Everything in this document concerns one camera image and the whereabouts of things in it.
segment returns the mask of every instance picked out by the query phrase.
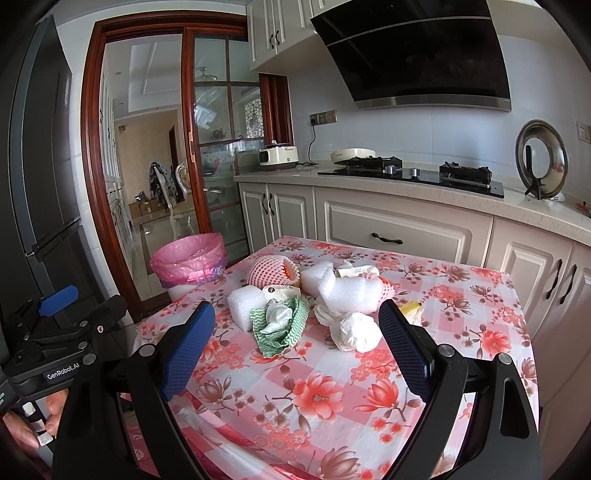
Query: metal screw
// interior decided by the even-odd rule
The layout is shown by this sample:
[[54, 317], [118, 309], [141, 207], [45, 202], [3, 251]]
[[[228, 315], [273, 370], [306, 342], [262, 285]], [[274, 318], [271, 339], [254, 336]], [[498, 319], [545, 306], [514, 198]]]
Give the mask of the metal screw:
[[93, 363], [95, 363], [96, 360], [96, 355], [93, 353], [87, 353], [84, 358], [82, 358], [82, 363], [84, 363], [85, 365], [92, 365]]
[[154, 348], [154, 345], [152, 345], [152, 344], [149, 343], [149, 344], [144, 345], [142, 348], [139, 349], [139, 354], [141, 356], [150, 356], [155, 351], [156, 351], [156, 349]]
[[443, 356], [453, 356], [453, 347], [451, 345], [448, 345], [446, 343], [439, 345], [439, 347], [437, 347], [437, 351], [439, 352], [440, 355]]
[[502, 364], [511, 365], [512, 361], [513, 361], [513, 359], [511, 358], [511, 356], [509, 356], [503, 352], [499, 353], [499, 362], [501, 362]]

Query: cabinet door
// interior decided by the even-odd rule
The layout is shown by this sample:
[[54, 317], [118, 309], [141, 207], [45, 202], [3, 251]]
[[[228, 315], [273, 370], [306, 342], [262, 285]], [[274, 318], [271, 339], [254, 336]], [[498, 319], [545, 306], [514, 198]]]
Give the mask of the cabinet door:
[[591, 249], [576, 244], [552, 308], [532, 343], [540, 405], [552, 400], [591, 352], [590, 312]]
[[251, 45], [251, 70], [254, 70], [277, 54], [273, 0], [252, 0], [246, 7], [246, 14], [248, 41]]
[[544, 478], [549, 478], [564, 462], [591, 421], [589, 372], [591, 355], [584, 359], [568, 383], [542, 411], [540, 444]]
[[313, 187], [267, 184], [273, 240], [283, 235], [316, 239]]
[[327, 10], [348, 1], [349, 0], [312, 0], [312, 11], [314, 16], [320, 15], [322, 12], [326, 12]]
[[320, 240], [477, 267], [484, 263], [492, 216], [341, 189], [316, 187], [315, 195]]
[[495, 218], [485, 267], [511, 275], [532, 338], [557, 294], [552, 285], [563, 278], [572, 247], [562, 236]]
[[269, 217], [269, 193], [265, 183], [240, 183], [246, 237], [251, 253], [273, 241]]
[[273, 1], [275, 2], [275, 40], [279, 53], [314, 35], [314, 27], [310, 22], [312, 0]]

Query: wall socket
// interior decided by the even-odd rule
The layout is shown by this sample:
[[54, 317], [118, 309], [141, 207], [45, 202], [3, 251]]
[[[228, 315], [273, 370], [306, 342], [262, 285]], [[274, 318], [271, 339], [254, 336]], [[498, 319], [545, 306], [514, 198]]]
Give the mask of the wall socket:
[[336, 110], [310, 115], [310, 123], [314, 122], [315, 125], [334, 124], [336, 121]]
[[591, 144], [591, 127], [584, 123], [577, 122], [577, 134], [579, 140]]

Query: pink plastic bag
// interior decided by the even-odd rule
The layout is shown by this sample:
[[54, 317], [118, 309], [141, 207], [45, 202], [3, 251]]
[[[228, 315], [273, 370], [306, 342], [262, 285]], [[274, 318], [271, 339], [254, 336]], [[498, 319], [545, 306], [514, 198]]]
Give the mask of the pink plastic bag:
[[150, 258], [150, 268], [164, 288], [199, 285], [218, 278], [228, 256], [221, 233], [200, 233], [164, 245]]

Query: pink checkered tablecloth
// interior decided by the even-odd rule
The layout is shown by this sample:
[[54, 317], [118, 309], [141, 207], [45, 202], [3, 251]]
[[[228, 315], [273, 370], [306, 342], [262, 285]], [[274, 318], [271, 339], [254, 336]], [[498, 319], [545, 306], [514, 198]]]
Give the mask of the pink checkered tablecloth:
[[[187, 391], [170, 403], [197, 458], [213, 478], [379, 480], [417, 424], [424, 403], [407, 388], [384, 340], [368, 353], [336, 349], [310, 312], [291, 351], [263, 358], [252, 333], [232, 322], [226, 296], [245, 284], [254, 260], [286, 255], [301, 267], [330, 260], [371, 264], [397, 283], [394, 300], [423, 302], [423, 326], [436, 343], [464, 356], [515, 361], [538, 418], [534, 355], [508, 274], [438, 260], [282, 237], [137, 325], [135, 347], [158, 342], [202, 301], [216, 310], [216, 330]], [[434, 473], [449, 470], [468, 425], [473, 394], [464, 395]], [[155, 472], [141, 432], [132, 441]]]

